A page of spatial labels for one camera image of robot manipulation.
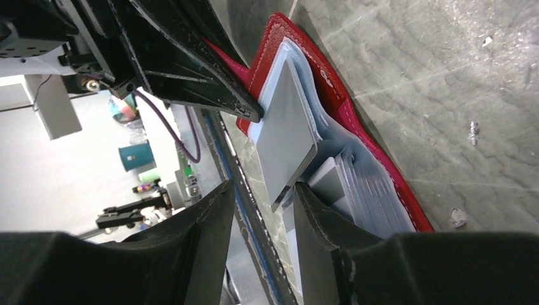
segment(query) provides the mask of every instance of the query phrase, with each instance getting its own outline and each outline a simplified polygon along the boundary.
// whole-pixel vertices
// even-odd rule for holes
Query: marble floor
[[[237,50],[254,58],[281,11],[325,52],[364,125],[438,231],[539,233],[539,3],[534,0],[212,0]],[[280,211],[249,140],[232,142],[287,272]],[[468,138],[477,122],[476,145]]]

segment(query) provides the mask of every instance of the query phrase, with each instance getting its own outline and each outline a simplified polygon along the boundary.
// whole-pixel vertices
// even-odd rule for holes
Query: white wall
[[[81,234],[95,228],[103,208],[139,198],[131,192],[138,179],[118,154],[131,133],[112,119],[107,101],[73,100],[83,131],[53,141],[32,109],[0,112],[0,231]]]

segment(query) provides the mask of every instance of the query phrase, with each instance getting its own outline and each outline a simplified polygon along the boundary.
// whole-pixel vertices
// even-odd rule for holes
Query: red wallet
[[[246,88],[253,97],[258,99],[264,82],[268,77],[277,49],[284,37],[295,42],[307,57],[315,78],[318,97],[325,111],[348,131],[356,135],[387,170],[393,180],[397,196],[408,212],[416,230],[421,232],[433,231],[423,209],[420,207],[397,167],[364,130],[358,119],[350,95],[337,72],[331,67],[331,64],[313,41],[287,17],[282,13],[274,13],[269,17],[262,42],[259,45],[250,70],[229,58],[217,47],[213,45],[211,47],[238,74],[240,79],[244,81]],[[236,125],[247,135],[250,121],[238,118]]]

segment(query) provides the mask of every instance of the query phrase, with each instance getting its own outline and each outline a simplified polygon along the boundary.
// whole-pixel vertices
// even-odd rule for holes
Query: cable
[[[191,132],[193,133],[193,137],[194,137],[194,146],[195,146],[195,150],[196,150],[196,153],[195,153],[196,157],[194,157],[186,149],[184,143],[182,142],[182,140],[180,140],[178,135],[174,132],[174,130],[172,129],[172,127],[168,123],[167,119],[164,117],[164,115],[161,113],[161,111],[159,111],[159,109],[157,109],[157,107],[152,103],[152,101],[147,96],[145,96],[142,92],[140,92],[138,90],[133,91],[133,96],[134,97],[140,97],[145,103],[148,104],[148,106],[155,112],[155,114],[157,114],[157,117],[159,117],[159,119],[161,120],[163,125],[165,125],[165,128],[168,130],[168,132],[170,133],[172,138],[176,141],[176,144],[178,145],[180,150],[185,154],[187,159],[189,159],[193,163],[200,162],[200,144],[198,143],[198,137],[196,136],[196,131],[194,130],[193,119],[191,118],[191,114],[189,113],[189,108],[187,106],[185,106],[185,110],[186,110],[186,113],[187,113],[187,119],[189,121],[189,127],[191,127]]]
[[[39,109],[38,109],[38,105],[36,105],[36,101],[38,100],[39,91],[40,91],[41,87],[42,87],[43,85],[45,85],[46,82],[49,81],[49,79],[50,79],[51,77],[52,77],[52,74],[50,74],[49,77],[48,77],[46,80],[44,80],[44,81],[39,85],[38,90],[36,91],[36,95],[34,96],[34,101],[32,102],[32,110],[33,110],[34,112],[36,112],[36,111],[39,110]]]

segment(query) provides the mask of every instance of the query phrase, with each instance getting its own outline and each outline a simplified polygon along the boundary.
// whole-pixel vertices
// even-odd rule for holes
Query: purple cable
[[[187,159],[189,159],[193,163],[200,162],[200,144],[198,143],[198,138],[196,137],[196,131],[194,130],[193,119],[191,119],[191,114],[189,113],[189,109],[188,109],[187,106],[185,106],[185,110],[186,110],[186,113],[187,113],[187,120],[189,121],[189,127],[191,127],[191,132],[193,133],[193,137],[194,137],[194,145],[195,145],[195,149],[196,149],[196,158],[193,157],[193,155],[191,153],[189,153],[189,151],[186,149],[186,147],[185,147],[184,143],[182,142],[182,140],[180,140],[180,138],[174,132],[174,130],[172,129],[170,124],[168,124],[167,119],[165,119],[165,117],[163,116],[161,111],[159,111],[159,109],[157,109],[157,107],[152,103],[152,101],[147,96],[145,96],[142,92],[140,92],[138,90],[133,91],[133,96],[140,97],[143,101],[145,101],[148,104],[148,106],[150,106],[150,108],[155,112],[155,114],[157,114],[157,117],[159,117],[161,122],[163,122],[163,125],[165,125],[165,128],[168,130],[168,132],[170,133],[172,138],[176,141],[176,144],[178,145],[178,147],[180,147],[180,150],[185,154]]]

